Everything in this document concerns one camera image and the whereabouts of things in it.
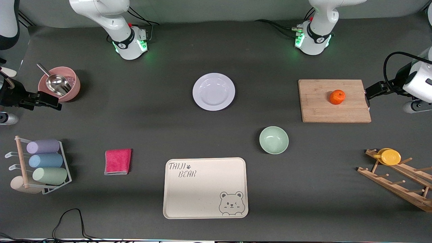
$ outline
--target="orange fruit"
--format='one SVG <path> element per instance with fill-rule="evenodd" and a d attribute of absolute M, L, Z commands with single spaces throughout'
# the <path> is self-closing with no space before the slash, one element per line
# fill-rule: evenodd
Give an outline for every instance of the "orange fruit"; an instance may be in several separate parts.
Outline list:
<path fill-rule="evenodd" d="M 330 103 L 339 105 L 345 99 L 345 92 L 342 90 L 335 90 L 330 94 Z"/>

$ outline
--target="folded cloth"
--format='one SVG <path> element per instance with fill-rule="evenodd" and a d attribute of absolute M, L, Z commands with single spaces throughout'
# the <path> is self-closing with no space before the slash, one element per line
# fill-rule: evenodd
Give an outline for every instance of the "folded cloth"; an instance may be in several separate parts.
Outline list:
<path fill-rule="evenodd" d="M 105 152 L 106 176 L 127 175 L 129 173 L 132 149 L 115 149 Z"/>

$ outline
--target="bear drawing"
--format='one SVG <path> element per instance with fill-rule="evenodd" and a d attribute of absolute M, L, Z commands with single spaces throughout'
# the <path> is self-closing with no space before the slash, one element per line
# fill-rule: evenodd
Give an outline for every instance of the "bear drawing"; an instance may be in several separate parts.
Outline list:
<path fill-rule="evenodd" d="M 242 215 L 245 211 L 243 204 L 243 193 L 236 192 L 235 194 L 228 194 L 222 192 L 220 194 L 219 211 L 222 215 Z"/>

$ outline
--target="white plate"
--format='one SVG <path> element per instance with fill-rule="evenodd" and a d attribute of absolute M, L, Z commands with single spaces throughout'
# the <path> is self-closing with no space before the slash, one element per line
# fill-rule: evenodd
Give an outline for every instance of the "white plate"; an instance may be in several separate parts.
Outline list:
<path fill-rule="evenodd" d="M 242 158 L 166 163 L 165 218 L 242 218 L 248 211 L 246 163 Z"/>
<path fill-rule="evenodd" d="M 192 95 L 197 105 L 208 111 L 219 111 L 229 106 L 235 96 L 234 83 L 218 73 L 206 74 L 194 85 Z"/>

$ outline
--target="tabletop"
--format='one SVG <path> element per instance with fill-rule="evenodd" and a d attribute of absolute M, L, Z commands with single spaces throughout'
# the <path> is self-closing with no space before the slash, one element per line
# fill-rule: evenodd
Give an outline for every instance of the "tabletop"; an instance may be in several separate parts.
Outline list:
<path fill-rule="evenodd" d="M 409 99 L 392 94 L 371 101 L 368 124 L 303 123 L 298 91 L 299 79 L 361 79 L 365 88 L 382 80 L 389 53 L 419 54 L 431 46 L 427 17 L 342 19 L 334 32 L 321 55 L 307 56 L 262 22 L 163 24 L 154 27 L 149 51 L 126 61 L 102 28 L 32 29 L 18 81 L 35 92 L 41 62 L 74 69 L 82 88 L 61 111 L 9 108 L 20 121 L 0 127 L 0 152 L 15 151 L 15 135 L 58 139 L 73 181 L 48 195 L 20 193 L 9 186 L 19 172 L 7 169 L 17 160 L 4 159 L 0 231 L 49 237 L 64 211 L 80 208 L 86 232 L 101 238 L 430 242 L 432 214 L 356 168 L 374 163 L 365 149 L 383 147 L 413 157 L 415 167 L 430 166 L 432 112 L 404 113 Z M 389 77 L 408 62 L 393 57 Z M 195 81 L 212 72 L 236 87 L 233 103 L 216 112 L 201 109 L 192 97 Z M 279 155 L 258 143 L 260 131 L 271 125 L 289 136 Z M 130 173 L 105 176 L 105 151 L 121 148 L 133 149 Z M 166 162 L 215 157 L 246 161 L 248 215 L 166 219 Z M 57 236 L 81 236 L 76 213 L 64 217 Z"/>

